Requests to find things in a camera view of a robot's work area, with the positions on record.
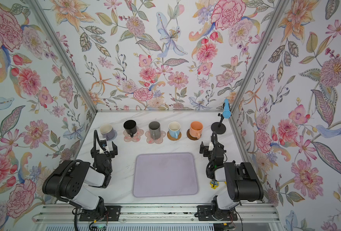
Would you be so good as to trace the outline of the orange mug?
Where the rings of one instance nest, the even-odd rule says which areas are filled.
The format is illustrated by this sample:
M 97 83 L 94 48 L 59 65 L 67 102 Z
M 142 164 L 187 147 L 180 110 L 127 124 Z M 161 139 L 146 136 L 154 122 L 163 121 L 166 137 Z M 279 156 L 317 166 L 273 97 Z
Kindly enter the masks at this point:
M 203 124 L 199 121 L 193 121 L 190 124 L 189 134 L 194 139 L 200 139 L 203 131 Z

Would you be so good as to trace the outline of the grey knitted round coaster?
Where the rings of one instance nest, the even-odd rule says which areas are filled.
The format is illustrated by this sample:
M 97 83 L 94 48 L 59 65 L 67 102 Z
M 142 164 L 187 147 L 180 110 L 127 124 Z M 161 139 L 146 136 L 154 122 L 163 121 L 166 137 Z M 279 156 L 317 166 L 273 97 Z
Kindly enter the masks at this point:
M 117 137 L 118 134 L 115 130 L 111 130 L 107 133 L 101 133 L 101 135 L 106 141 L 112 141 Z

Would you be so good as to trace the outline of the brown wooden coaster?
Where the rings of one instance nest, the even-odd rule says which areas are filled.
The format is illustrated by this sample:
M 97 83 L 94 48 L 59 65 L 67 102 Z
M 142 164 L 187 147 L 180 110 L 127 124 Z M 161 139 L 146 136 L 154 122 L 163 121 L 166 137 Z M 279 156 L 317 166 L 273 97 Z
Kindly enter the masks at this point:
M 188 139 L 193 140 L 193 141 L 197 141 L 198 140 L 198 138 L 191 136 L 190 130 L 187 130 L 186 134 L 187 134 Z

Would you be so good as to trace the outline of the purple mug white inside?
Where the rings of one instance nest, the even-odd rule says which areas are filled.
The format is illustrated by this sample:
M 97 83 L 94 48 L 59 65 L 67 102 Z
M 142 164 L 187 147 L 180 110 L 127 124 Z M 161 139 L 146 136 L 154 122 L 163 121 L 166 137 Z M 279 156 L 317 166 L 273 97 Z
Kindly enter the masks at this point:
M 111 130 L 114 130 L 111 124 L 104 124 L 99 129 L 100 133 L 107 133 L 110 132 Z

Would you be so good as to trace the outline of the pink flower coaster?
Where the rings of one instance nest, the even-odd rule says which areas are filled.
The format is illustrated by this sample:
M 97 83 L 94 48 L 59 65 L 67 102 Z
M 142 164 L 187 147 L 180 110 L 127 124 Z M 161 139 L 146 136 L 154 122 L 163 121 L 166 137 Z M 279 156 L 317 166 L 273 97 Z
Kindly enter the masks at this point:
M 131 137 L 126 131 L 123 131 L 124 141 L 125 142 L 139 142 L 141 140 L 141 136 L 144 135 L 144 130 L 137 129 L 137 132 Z
M 145 136 L 146 136 L 146 142 L 147 142 L 148 144 L 154 144 L 154 143 L 156 143 L 156 144 L 161 144 L 161 143 L 163 143 L 163 141 L 164 141 L 164 137 L 166 136 L 166 133 L 165 133 L 164 131 L 161 131 L 161 137 L 160 137 L 159 139 L 156 139 L 156 140 L 154 140 L 153 138 L 151 138 L 150 131 L 147 131 L 147 132 L 145 133 Z

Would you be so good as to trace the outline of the black mug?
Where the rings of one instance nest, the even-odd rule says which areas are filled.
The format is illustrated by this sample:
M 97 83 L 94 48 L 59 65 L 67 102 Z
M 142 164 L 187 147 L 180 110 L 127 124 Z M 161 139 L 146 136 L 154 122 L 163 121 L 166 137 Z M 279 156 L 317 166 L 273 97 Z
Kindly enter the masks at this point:
M 123 127 L 131 138 L 133 138 L 137 133 L 137 124 L 134 120 L 125 121 Z

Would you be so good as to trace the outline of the woven rattan coaster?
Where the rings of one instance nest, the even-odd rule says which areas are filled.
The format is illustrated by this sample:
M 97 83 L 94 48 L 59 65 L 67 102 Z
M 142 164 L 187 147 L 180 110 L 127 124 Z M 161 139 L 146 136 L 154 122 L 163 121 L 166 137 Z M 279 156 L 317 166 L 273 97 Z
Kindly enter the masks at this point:
M 168 132 L 167 132 L 167 137 L 168 137 L 168 139 L 171 140 L 171 141 L 178 141 L 178 140 L 181 139 L 182 133 L 180 132 L 180 133 L 178 134 L 178 137 L 177 137 L 177 138 L 174 138 L 174 137 L 171 136 L 170 132 L 168 131 Z

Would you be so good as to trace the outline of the light blue mug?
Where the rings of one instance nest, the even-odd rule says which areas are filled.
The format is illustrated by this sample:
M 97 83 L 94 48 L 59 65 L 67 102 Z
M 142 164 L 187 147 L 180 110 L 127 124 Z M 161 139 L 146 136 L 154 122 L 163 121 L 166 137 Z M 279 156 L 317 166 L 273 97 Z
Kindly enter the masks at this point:
M 178 122 L 171 122 L 168 126 L 170 135 L 174 138 L 178 137 L 178 134 L 180 133 L 181 125 Z

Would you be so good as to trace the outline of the grey mug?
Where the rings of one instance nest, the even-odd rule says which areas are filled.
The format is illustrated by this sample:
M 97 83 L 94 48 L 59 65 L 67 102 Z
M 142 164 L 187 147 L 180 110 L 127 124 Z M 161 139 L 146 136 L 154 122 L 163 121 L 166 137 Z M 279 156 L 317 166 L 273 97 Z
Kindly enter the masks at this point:
M 148 125 L 150 137 L 153 140 L 157 140 L 161 138 L 161 129 L 160 129 L 160 123 L 157 121 L 152 121 Z

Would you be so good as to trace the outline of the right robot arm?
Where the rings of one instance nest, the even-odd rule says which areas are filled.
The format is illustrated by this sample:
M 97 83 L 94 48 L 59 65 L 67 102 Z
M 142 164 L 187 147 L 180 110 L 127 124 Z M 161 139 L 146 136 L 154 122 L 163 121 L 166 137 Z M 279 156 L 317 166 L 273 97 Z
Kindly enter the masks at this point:
M 217 144 L 200 145 L 199 153 L 208 159 L 206 176 L 213 183 L 225 182 L 227 190 L 214 196 L 208 206 L 197 206 L 195 217 L 199 221 L 236 221 L 236 207 L 242 201 L 254 202 L 262 200 L 264 190 L 250 162 L 237 164 L 235 161 L 225 162 L 226 150 Z

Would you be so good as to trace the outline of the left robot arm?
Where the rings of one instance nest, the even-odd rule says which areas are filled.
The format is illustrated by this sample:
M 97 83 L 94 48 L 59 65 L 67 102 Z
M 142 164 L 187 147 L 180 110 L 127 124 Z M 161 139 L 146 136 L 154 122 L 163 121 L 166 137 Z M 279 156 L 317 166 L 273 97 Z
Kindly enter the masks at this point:
M 104 199 L 84 187 L 106 188 L 111 180 L 112 158 L 118 154 L 118 147 L 112 143 L 108 151 L 106 141 L 100 141 L 100 150 L 91 149 L 94 164 L 82 160 L 65 160 L 47 177 L 42 192 L 68 203 L 80 211 L 81 221 L 102 218 L 118 220 L 120 207 L 105 206 Z

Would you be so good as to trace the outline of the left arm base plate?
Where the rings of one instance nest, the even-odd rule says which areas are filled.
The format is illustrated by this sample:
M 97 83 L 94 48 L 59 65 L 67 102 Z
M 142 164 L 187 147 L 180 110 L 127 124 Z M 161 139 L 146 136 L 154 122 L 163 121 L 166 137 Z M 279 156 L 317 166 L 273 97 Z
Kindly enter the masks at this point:
M 120 211 L 121 206 L 105 206 L 105 209 L 98 208 L 96 210 L 84 209 L 80 214 L 79 221 L 118 221 Z

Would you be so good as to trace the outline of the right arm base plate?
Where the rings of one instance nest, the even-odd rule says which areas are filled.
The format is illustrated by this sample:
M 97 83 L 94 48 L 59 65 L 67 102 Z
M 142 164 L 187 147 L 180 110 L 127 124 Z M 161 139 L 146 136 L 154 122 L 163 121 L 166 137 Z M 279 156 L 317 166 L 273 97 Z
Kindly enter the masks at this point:
M 208 206 L 197 206 L 197 212 L 194 217 L 198 218 L 199 221 L 237 221 L 238 215 L 236 210 L 227 209 L 221 210 L 219 208 Z

